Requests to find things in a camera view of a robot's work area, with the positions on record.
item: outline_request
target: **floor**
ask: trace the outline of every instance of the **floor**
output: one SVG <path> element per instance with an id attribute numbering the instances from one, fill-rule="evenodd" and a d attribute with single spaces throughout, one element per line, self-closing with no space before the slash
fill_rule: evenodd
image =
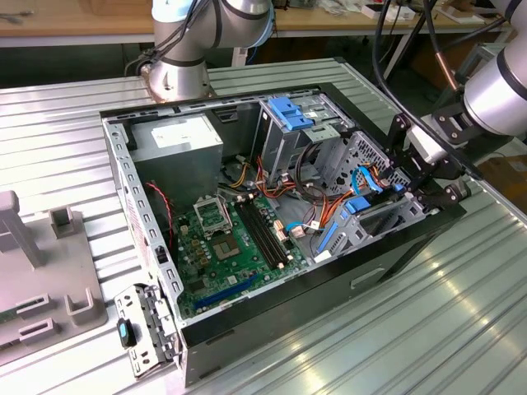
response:
<path id="1" fill-rule="evenodd" d="M 332 38 L 320 57 L 343 57 L 368 77 L 372 71 L 371 40 L 367 41 L 364 45 L 362 37 Z M 135 44 L 0 49 L 0 88 L 121 77 L 124 64 L 140 50 Z M 207 64 L 209 68 L 230 66 L 231 51 L 209 52 Z M 390 85 L 403 103 L 420 115 L 430 111 L 439 95 L 437 89 L 405 67 L 394 74 Z"/>

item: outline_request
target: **red wire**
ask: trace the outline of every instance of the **red wire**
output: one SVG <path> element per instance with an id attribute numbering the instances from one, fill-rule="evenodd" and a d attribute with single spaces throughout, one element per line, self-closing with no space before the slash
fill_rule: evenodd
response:
<path id="1" fill-rule="evenodd" d="M 169 241 L 168 241 L 168 248 L 172 249 L 172 211 L 170 209 L 170 205 L 168 203 L 168 199 L 166 198 L 165 194 L 154 184 L 146 183 L 150 188 L 153 188 L 157 193 L 160 194 L 163 201 L 165 202 L 166 211 L 168 213 L 168 235 L 169 235 Z"/>

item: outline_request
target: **ram slot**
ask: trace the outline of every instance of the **ram slot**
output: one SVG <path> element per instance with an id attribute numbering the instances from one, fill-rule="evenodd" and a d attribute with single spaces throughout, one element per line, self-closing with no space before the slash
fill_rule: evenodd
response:
<path id="1" fill-rule="evenodd" d="M 236 211 L 269 267 L 276 269 L 280 263 L 285 265 L 287 263 L 286 254 L 254 204 L 251 202 L 238 204 Z"/>

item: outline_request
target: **aluminum table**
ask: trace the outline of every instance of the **aluminum table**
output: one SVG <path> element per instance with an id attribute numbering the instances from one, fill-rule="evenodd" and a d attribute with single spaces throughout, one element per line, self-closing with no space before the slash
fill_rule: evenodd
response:
<path id="1" fill-rule="evenodd" d="M 333 59 L 216 69 L 210 77 L 218 94 L 332 82 L 383 130 L 395 114 Z M 527 229 L 506 201 L 474 182 L 462 202 L 466 217 L 399 276 L 191 388 L 173 365 L 136 382 L 112 298 L 144 275 L 98 112 L 151 102 L 137 77 L 0 91 L 0 189 L 17 192 L 24 221 L 64 204 L 82 211 L 110 316 L 0 367 L 0 393 L 525 392 Z M 507 150 L 525 146 L 515 141 Z"/>

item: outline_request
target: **workbench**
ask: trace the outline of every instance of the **workbench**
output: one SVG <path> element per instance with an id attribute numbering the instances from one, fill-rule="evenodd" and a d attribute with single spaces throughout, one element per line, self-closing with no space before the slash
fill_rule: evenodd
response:
<path id="1" fill-rule="evenodd" d="M 396 114 L 333 59 L 216 69 L 210 78 L 218 95 L 332 82 L 385 132 Z M 82 211 L 110 317 L 0 367 L 0 393 L 525 392 L 527 219 L 475 182 L 462 202 L 467 215 L 400 275 L 186 391 L 173 365 L 136 382 L 112 299 L 145 273 L 98 113 L 151 102 L 138 77 L 0 91 L 0 189 L 16 191 L 24 221 L 66 204 Z M 518 155 L 525 146 L 514 140 L 506 150 Z"/>
<path id="2" fill-rule="evenodd" d="M 35 47 L 82 44 L 149 43 L 154 41 L 153 22 L 150 15 L 142 16 L 97 16 L 91 12 L 88 0 L 2 0 L 1 12 L 17 12 L 25 9 L 35 15 L 24 20 L 22 25 L 0 21 L 1 47 Z M 392 59 L 399 57 L 409 33 L 416 25 L 418 16 L 411 21 L 399 21 L 394 26 L 394 35 L 403 35 Z M 434 13 L 437 34 L 469 33 L 482 24 L 459 24 L 448 17 Z M 386 22 L 383 33 L 387 35 L 393 22 Z M 359 12 L 334 16 L 321 8 L 305 10 L 289 8 L 276 10 L 276 33 L 281 37 L 328 37 L 373 35 L 377 21 Z M 509 26 L 493 31 L 502 34 L 497 42 L 504 42 L 511 32 Z M 422 34 L 428 34 L 424 27 Z M 235 49 L 232 66 L 245 64 L 246 49 Z M 393 62 L 388 67 L 391 71 Z"/>

